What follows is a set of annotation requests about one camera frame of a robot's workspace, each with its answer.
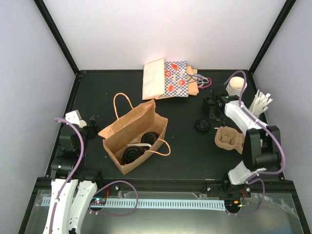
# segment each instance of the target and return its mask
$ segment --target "checkered paper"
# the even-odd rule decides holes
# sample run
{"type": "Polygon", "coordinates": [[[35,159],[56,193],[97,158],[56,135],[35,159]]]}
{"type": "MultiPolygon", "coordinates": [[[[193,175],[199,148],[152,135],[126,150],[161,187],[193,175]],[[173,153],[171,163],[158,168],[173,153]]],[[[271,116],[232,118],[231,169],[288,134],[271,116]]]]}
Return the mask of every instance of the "checkered paper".
{"type": "Polygon", "coordinates": [[[165,93],[163,97],[188,97],[186,61],[165,62],[165,93]]]}

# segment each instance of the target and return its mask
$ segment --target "paper bag handle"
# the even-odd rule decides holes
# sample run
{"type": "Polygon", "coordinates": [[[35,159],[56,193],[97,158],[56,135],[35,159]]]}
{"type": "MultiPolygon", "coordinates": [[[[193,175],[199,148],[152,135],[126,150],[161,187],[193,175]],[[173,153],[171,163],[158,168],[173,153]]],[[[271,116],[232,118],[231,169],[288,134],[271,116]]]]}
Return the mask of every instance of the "paper bag handle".
{"type": "Polygon", "coordinates": [[[157,140],[161,140],[161,141],[163,141],[163,142],[166,143],[166,145],[167,145],[167,147],[168,147],[168,149],[169,149],[169,153],[167,153],[167,154],[162,154],[162,153],[157,152],[157,151],[154,151],[154,150],[147,150],[146,152],[152,152],[152,153],[155,153],[155,154],[158,154],[158,155],[161,155],[161,156],[168,156],[169,154],[171,154],[171,148],[170,148],[170,145],[168,144],[168,142],[166,142],[166,141],[163,140],[163,139],[159,139],[159,138],[158,138],[157,140]]]}
{"type": "Polygon", "coordinates": [[[128,100],[128,102],[129,102],[131,108],[133,109],[132,103],[131,103],[130,99],[128,98],[128,96],[125,95],[124,93],[117,93],[117,94],[115,95],[114,101],[113,101],[113,102],[114,102],[114,110],[115,110],[115,114],[116,114],[117,120],[119,120],[119,117],[118,117],[118,114],[117,114],[117,108],[116,108],[116,102],[115,102],[115,100],[116,100],[116,97],[117,97],[118,95],[124,95],[124,96],[127,98],[127,100],[128,100]]]}

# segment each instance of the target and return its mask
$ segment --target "bundle of paper straws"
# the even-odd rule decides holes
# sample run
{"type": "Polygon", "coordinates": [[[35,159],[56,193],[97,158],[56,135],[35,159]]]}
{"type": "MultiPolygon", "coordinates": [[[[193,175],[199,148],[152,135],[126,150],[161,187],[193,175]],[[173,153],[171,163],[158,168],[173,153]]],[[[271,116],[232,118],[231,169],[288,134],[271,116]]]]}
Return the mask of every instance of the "bundle of paper straws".
{"type": "Polygon", "coordinates": [[[254,96],[253,102],[249,107],[249,110],[256,116],[259,117],[263,112],[265,112],[268,107],[267,105],[273,101],[272,98],[269,98],[271,94],[264,95],[259,90],[254,96]]]}

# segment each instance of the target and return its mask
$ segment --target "white wall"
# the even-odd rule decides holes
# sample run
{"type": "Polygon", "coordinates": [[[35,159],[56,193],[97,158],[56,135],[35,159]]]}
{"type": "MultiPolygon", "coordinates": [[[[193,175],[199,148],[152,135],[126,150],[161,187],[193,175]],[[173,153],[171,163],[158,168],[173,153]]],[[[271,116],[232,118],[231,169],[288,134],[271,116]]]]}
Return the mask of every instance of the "white wall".
{"type": "Polygon", "coordinates": [[[272,94],[267,117],[281,130],[287,179],[293,180],[312,229],[312,1],[297,1],[255,73],[272,94]]]}
{"type": "Polygon", "coordinates": [[[45,0],[79,69],[249,69],[285,0],[45,0]]]}
{"type": "Polygon", "coordinates": [[[0,227],[16,234],[75,76],[32,0],[0,2],[0,45],[0,227]]]}

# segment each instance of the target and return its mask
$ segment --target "open brown paper bag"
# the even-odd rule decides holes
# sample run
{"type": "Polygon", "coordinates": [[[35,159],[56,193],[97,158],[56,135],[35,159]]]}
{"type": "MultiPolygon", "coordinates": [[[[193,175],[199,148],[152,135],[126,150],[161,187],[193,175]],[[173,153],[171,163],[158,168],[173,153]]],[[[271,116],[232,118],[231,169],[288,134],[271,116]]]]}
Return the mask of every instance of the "open brown paper bag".
{"type": "Polygon", "coordinates": [[[133,108],[132,103],[125,94],[118,93],[114,97],[114,109],[117,120],[104,128],[98,134],[105,138],[105,140],[103,140],[104,149],[124,175],[143,163],[153,153],[162,156],[168,156],[171,153],[169,144],[164,141],[168,119],[155,113],[155,107],[156,105],[154,100],[142,103],[133,108]],[[115,104],[115,100],[118,95],[124,95],[132,108],[129,113],[120,118],[118,117],[115,104]],[[158,140],[137,160],[130,164],[122,165],[121,158],[123,152],[128,148],[127,144],[139,143],[141,137],[146,132],[157,133],[159,135],[158,140]],[[164,142],[169,148],[168,154],[161,154],[156,151],[164,142]]]}

